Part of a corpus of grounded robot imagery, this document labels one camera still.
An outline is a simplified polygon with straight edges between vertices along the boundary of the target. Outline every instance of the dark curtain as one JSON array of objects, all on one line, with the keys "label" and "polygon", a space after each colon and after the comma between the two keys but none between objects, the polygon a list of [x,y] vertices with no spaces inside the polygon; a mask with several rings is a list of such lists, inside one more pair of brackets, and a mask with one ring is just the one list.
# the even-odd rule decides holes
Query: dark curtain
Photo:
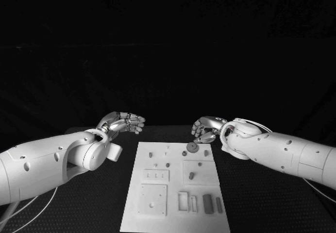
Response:
[{"label": "dark curtain", "polygon": [[336,145],[336,1],[1,3],[1,151],[112,111]]}]

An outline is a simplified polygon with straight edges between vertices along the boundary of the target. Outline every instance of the cable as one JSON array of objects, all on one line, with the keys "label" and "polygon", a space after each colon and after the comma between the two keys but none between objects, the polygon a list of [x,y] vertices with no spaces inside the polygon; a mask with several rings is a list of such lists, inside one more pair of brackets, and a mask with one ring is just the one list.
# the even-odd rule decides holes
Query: cable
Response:
[{"label": "cable", "polygon": [[[42,212],[43,212],[45,209],[47,208],[47,206],[49,206],[49,204],[50,204],[50,201],[52,201],[52,199],[53,199],[53,196],[55,196],[55,194],[56,194],[56,190],[58,190],[58,187],[56,187],[56,189],[55,189],[55,192],[53,192],[53,195],[52,195],[50,200],[49,200],[49,202],[47,202],[47,205],[45,206],[43,210],[42,210],[40,213],[36,215],[36,217],[42,214]],[[16,233],[23,227],[26,227],[27,224],[36,219],[36,217],[26,223],[26,225],[23,225],[23,226],[21,226],[14,232],[11,232],[11,233]]]},{"label": "cable", "polygon": [[29,204],[9,217],[6,218],[1,222],[0,222],[0,225],[32,204],[32,202],[34,201],[34,199],[29,202]]},{"label": "cable", "polygon": [[[267,128],[264,125],[261,125],[259,123],[257,123],[257,122],[254,122],[254,121],[251,121],[251,120],[245,120],[245,121],[255,123],[264,130],[267,130],[268,132],[272,132],[271,129],[268,129],[268,128]],[[336,203],[336,201],[334,201],[324,193],[321,193],[321,191],[308,183],[308,181],[307,181],[304,178],[303,178],[303,180],[307,182],[307,184],[311,186],[311,188],[313,188],[330,201],[333,201],[333,202]]]}]

